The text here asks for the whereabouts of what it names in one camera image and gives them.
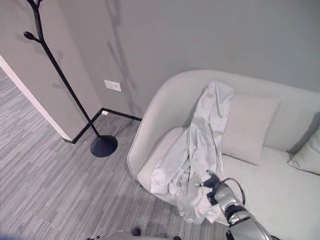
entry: black metal pole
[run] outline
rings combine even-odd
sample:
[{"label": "black metal pole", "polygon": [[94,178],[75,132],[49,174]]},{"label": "black metal pole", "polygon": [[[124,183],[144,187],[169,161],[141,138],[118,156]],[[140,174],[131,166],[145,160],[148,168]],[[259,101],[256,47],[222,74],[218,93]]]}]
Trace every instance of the black metal pole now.
[{"label": "black metal pole", "polygon": [[64,73],[62,72],[61,68],[59,67],[55,57],[52,55],[46,41],[43,35],[43,31],[42,31],[42,25],[41,25],[41,18],[40,18],[40,13],[39,13],[39,6],[40,6],[40,0],[38,0],[39,2],[36,4],[33,0],[27,0],[29,2],[29,4],[31,5],[32,9],[33,9],[33,13],[34,13],[34,20],[35,20],[35,25],[36,25],[36,30],[38,33],[38,37],[39,37],[39,41],[37,41],[38,43],[40,43],[46,53],[46,55],[48,56],[48,58],[50,59],[51,63],[53,64],[55,70],[57,71],[57,73],[59,74],[61,80],[63,81],[63,83],[65,84],[66,88],[68,89],[68,91],[70,92],[70,94],[72,95],[75,103],[78,105],[78,107],[80,108],[81,112],[83,113],[84,117],[86,118],[86,120],[88,121],[89,125],[91,126],[91,128],[93,129],[94,133],[96,134],[96,136],[98,138],[100,138],[100,134],[98,133],[97,129],[95,128],[94,124],[92,123],[90,117],[88,116],[87,112],[85,111],[84,107],[82,106],[82,104],[80,103],[79,99],[77,98],[74,90],[71,88],[68,80],[66,79]]},{"label": "black metal pole", "polygon": [[63,81],[64,85],[66,86],[66,88],[68,89],[70,94],[72,95],[75,103],[78,105],[78,107],[80,108],[81,112],[85,116],[87,122],[89,123],[89,125],[93,129],[94,133],[96,134],[97,138],[91,144],[91,153],[93,155],[95,155],[96,157],[109,156],[118,147],[117,139],[115,137],[111,136],[111,135],[100,135],[98,133],[97,129],[95,128],[94,124],[92,123],[91,119],[89,118],[87,112],[85,111],[84,107],[80,103],[80,101],[79,101],[78,97],[76,96],[75,92],[71,88],[71,86],[70,86],[68,80],[66,79],[64,73],[62,72],[61,68],[59,67],[56,59],[52,55],[52,53],[51,53],[51,51],[50,51],[50,49],[49,49],[49,47],[48,47],[48,45],[47,45],[47,43],[45,41],[45,38],[44,38],[44,35],[43,35],[43,31],[42,31],[41,18],[40,18],[40,13],[39,13],[39,7],[40,7],[41,0],[38,0],[37,3],[35,3],[33,0],[27,0],[27,2],[31,5],[32,10],[33,10],[34,21],[35,21],[36,30],[37,30],[37,33],[38,33],[38,38],[36,38],[32,33],[27,32],[27,31],[25,31],[23,33],[24,36],[27,39],[34,40],[34,41],[36,41],[36,42],[41,44],[41,46],[43,47],[46,55],[50,59],[51,63],[53,64],[53,66],[55,68],[55,70],[57,71],[57,73],[59,74],[61,80]]},{"label": "black metal pole", "polygon": [[47,54],[47,56],[49,57],[51,63],[53,64],[55,70],[58,72],[61,80],[63,81],[63,83],[65,84],[66,88],[69,90],[70,94],[72,95],[75,103],[78,105],[78,107],[80,108],[81,112],[83,113],[83,115],[85,116],[86,120],[88,121],[88,123],[90,124],[91,128],[93,129],[95,135],[100,138],[100,134],[98,133],[97,129],[95,128],[94,124],[92,123],[91,119],[89,118],[88,114],[86,113],[84,107],[81,105],[79,99],[77,98],[75,92],[73,91],[73,89],[71,88],[69,82],[67,81],[65,75],[63,74],[63,72],[61,71],[57,61],[55,60],[54,56],[52,55],[50,49],[48,48],[47,44],[45,41],[41,41],[41,45],[45,51],[45,53]]}]

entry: throw pillow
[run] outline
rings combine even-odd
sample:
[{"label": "throw pillow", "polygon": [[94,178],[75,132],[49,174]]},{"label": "throw pillow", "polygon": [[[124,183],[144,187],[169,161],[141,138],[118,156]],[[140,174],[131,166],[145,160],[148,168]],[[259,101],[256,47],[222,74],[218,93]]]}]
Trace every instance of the throw pillow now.
[{"label": "throw pillow", "polygon": [[320,175],[320,126],[288,164],[296,169]]},{"label": "throw pillow", "polygon": [[265,135],[279,98],[235,95],[222,136],[222,153],[259,164]]}]

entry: gray wall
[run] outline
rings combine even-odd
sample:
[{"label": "gray wall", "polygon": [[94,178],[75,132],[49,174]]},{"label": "gray wall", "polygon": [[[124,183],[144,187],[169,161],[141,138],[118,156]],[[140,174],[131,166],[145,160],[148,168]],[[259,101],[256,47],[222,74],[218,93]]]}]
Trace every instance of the gray wall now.
[{"label": "gray wall", "polygon": [[[101,108],[57,0],[40,8],[47,44],[90,117]],[[23,37],[36,34],[33,12],[25,0],[0,1],[0,55],[65,133],[73,139],[86,125],[41,45]]]},{"label": "gray wall", "polygon": [[318,0],[58,1],[106,108],[141,117],[169,77],[192,69],[320,92]]}]

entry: gray carpet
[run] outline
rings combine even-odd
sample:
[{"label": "gray carpet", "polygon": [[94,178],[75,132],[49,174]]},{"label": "gray carpet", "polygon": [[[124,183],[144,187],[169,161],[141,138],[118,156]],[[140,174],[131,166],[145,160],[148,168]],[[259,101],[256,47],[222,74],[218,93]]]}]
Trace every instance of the gray carpet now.
[{"label": "gray carpet", "polygon": [[226,227],[186,223],[132,179],[126,157],[139,121],[101,115],[97,129],[116,136],[119,146],[96,158],[91,130],[75,145],[64,142],[3,72],[0,80],[0,239],[84,240],[135,226],[145,236],[225,239]]}]

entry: baseboard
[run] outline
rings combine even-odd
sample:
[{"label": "baseboard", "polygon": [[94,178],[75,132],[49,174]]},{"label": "baseboard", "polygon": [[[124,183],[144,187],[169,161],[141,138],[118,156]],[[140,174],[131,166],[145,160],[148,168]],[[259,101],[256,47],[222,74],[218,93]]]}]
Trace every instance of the baseboard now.
[{"label": "baseboard", "polygon": [[[125,114],[125,113],[122,113],[122,112],[113,111],[111,109],[107,109],[107,108],[103,107],[93,116],[93,118],[91,119],[92,123],[94,123],[97,120],[97,118],[101,115],[102,111],[107,111],[109,113],[116,114],[116,115],[119,115],[119,116],[123,116],[123,117],[126,117],[128,119],[133,119],[133,120],[137,120],[137,121],[141,121],[142,120],[142,118],[140,118],[140,117],[131,116],[131,115],[128,115],[128,114]],[[67,139],[64,139],[64,138],[62,138],[62,139],[66,143],[75,144],[81,138],[81,136],[87,131],[87,129],[89,127],[90,127],[90,125],[89,125],[89,123],[87,123],[85,125],[85,127],[79,132],[79,134],[71,141],[67,140]]]},{"label": "baseboard", "polygon": [[137,121],[142,121],[142,118],[140,117],[136,117],[136,116],[131,116],[131,115],[128,115],[128,114],[125,114],[125,113],[122,113],[122,112],[118,112],[118,111],[113,111],[111,109],[107,109],[107,108],[102,108],[101,111],[107,111],[109,113],[112,113],[112,114],[116,114],[116,115],[119,115],[119,116],[123,116],[123,117],[126,117],[128,119],[133,119],[133,120],[137,120]]}]

